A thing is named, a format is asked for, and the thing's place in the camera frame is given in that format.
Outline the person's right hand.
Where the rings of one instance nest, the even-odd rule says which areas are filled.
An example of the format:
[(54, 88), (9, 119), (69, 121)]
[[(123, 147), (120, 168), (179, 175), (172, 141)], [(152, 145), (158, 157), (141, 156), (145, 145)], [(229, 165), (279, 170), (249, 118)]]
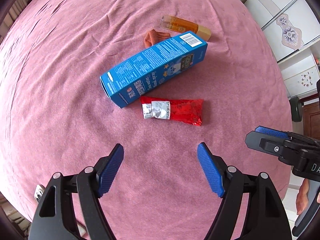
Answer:
[(300, 215), (308, 205), (308, 202), (309, 202), (308, 191), (309, 191), (309, 181), (307, 179), (304, 179), (302, 185), (299, 188), (297, 198), (296, 198), (297, 215)]

